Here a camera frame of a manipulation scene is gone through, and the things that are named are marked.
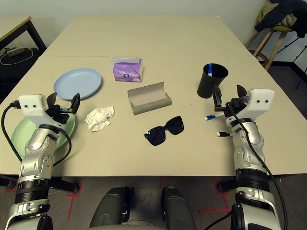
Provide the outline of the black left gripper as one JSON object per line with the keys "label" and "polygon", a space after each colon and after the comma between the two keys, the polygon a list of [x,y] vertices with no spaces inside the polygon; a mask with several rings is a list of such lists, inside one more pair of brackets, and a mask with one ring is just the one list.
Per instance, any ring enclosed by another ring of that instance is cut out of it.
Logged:
{"label": "black left gripper", "polygon": [[70,113],[77,113],[80,106],[80,94],[76,93],[71,100],[70,108],[61,108],[59,105],[54,105],[56,101],[57,93],[54,92],[47,97],[47,104],[49,108],[46,113],[56,122],[62,125],[66,124],[69,119]]}

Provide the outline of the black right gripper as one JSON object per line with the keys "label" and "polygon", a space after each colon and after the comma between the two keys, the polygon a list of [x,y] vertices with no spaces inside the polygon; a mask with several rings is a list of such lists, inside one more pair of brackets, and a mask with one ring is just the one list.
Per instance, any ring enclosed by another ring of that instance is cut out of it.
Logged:
{"label": "black right gripper", "polygon": [[222,107],[221,91],[220,91],[220,88],[217,85],[215,85],[214,92],[213,92],[215,112],[223,112],[225,117],[231,117],[233,116],[233,114],[239,113],[246,107],[243,101],[243,97],[247,95],[246,89],[241,85],[237,85],[236,88],[237,88],[237,94],[239,98],[232,98],[230,102],[227,102],[225,104],[225,107]]}

